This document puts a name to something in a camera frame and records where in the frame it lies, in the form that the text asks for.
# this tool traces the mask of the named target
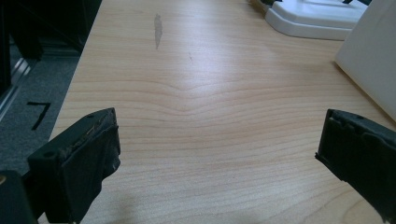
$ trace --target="wooden table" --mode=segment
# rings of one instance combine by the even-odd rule
[[[53,131],[116,107],[121,167],[83,223],[382,223],[314,159],[328,108],[396,128],[334,63],[342,43],[246,0],[103,1]]]

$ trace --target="gray floor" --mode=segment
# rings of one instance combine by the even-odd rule
[[[0,121],[0,170],[28,171],[26,158],[49,141],[79,56],[63,44],[44,45],[41,61],[30,62],[31,71]],[[20,55],[11,51],[11,66]],[[45,105],[50,104],[39,121]]]

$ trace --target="black floor marking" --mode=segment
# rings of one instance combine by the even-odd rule
[[[40,125],[41,121],[43,121],[43,118],[46,117],[47,111],[50,109],[50,103],[37,103],[37,102],[28,102],[28,105],[44,105],[43,112],[41,112],[40,116],[38,117],[38,120],[35,122],[35,125],[33,126],[32,130],[35,131],[38,126]]]

